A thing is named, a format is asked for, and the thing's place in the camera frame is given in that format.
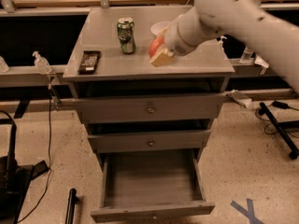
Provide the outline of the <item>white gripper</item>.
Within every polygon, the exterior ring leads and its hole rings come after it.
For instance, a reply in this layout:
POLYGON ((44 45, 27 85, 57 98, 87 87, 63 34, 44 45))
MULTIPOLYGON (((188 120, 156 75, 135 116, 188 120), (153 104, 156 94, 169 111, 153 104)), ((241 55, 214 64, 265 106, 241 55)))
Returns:
POLYGON ((193 7, 171 22, 164 33, 164 46, 149 51, 149 62, 156 67, 170 64, 175 55, 185 56, 218 35, 201 22, 199 13, 193 7))

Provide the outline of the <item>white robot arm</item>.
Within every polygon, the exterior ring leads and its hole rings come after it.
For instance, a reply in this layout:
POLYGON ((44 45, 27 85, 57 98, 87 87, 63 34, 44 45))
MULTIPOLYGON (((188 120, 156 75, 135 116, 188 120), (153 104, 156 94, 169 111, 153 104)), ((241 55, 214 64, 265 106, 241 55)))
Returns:
POLYGON ((244 43, 299 91, 299 27, 261 9, 260 0, 194 0, 151 42, 150 63, 170 64, 221 35, 244 43))

